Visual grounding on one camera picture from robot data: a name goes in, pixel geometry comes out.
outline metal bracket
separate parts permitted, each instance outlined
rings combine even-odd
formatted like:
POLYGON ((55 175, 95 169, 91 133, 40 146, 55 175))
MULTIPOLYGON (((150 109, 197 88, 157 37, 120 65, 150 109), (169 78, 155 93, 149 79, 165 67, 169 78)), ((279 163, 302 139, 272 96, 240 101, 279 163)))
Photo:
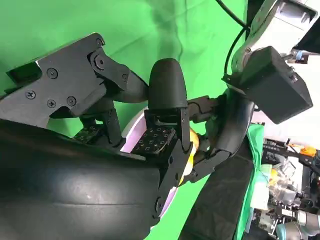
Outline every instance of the metal bracket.
POLYGON ((217 113, 217 107, 222 103, 222 95, 218 98, 202 96, 188 101, 188 111, 190 121, 201 123, 208 121, 210 117, 217 113))

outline orange part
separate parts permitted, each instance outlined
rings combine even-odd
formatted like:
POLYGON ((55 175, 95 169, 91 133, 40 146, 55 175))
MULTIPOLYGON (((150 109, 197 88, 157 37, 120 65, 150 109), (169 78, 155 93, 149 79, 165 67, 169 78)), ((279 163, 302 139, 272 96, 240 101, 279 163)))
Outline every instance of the orange part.
POLYGON ((312 146, 305 146, 301 149, 300 153, 306 156, 314 157, 317 154, 317 149, 312 146))

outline green backdrop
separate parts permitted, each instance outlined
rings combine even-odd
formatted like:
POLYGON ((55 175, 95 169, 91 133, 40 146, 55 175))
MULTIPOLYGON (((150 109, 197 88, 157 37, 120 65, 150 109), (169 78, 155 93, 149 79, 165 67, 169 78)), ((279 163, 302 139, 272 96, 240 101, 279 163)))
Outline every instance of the green backdrop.
MULTIPOLYGON (((246 0, 224 0, 240 18, 246 0)), ((104 51, 146 82, 161 58, 181 63, 188 98, 221 94, 227 52, 240 27, 215 0, 6 0, 0 5, 0 90, 13 86, 6 72, 55 48, 100 33, 104 51)), ((116 103, 121 128, 147 103, 116 103)), ((49 128, 67 136, 81 129, 78 119, 52 120, 49 128)), ((193 126, 204 132, 204 125, 193 126)), ((175 240, 203 179, 181 187, 148 240, 175 240)))

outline black curved cover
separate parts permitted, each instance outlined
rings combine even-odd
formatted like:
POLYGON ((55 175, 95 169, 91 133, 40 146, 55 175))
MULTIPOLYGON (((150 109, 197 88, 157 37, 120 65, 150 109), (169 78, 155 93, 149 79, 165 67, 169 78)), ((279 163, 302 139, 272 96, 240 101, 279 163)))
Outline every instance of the black curved cover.
POLYGON ((165 58, 153 65, 148 107, 151 110, 188 107, 185 79, 177 60, 165 58))
POLYGON ((234 155, 247 134, 255 104, 232 88, 228 88, 225 94, 223 112, 217 120, 207 122, 206 130, 211 146, 234 155))
POLYGON ((159 171, 131 154, 0 120, 1 240, 142 240, 159 171))

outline black cable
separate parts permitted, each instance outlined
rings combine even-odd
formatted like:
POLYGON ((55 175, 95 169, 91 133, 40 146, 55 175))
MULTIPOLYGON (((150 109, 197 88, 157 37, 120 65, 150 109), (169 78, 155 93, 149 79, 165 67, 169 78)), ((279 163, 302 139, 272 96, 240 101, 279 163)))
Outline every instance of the black cable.
POLYGON ((250 27, 247 24, 245 24, 240 18, 238 18, 221 0, 215 1, 233 20, 235 20, 240 26, 242 26, 245 29, 245 31, 250 32, 250 27))
POLYGON ((224 75, 228 74, 228 65, 229 65, 229 60, 230 60, 231 54, 234 51, 234 48, 237 45, 237 42, 239 41, 239 39, 241 38, 241 36, 245 32, 246 32, 246 29, 242 28, 242 30, 239 32, 238 36, 236 36, 235 40, 233 41, 233 43, 232 43, 232 45, 231 45, 231 47, 229 49, 229 52, 228 52, 228 54, 226 56, 225 63, 224 63, 224 75))

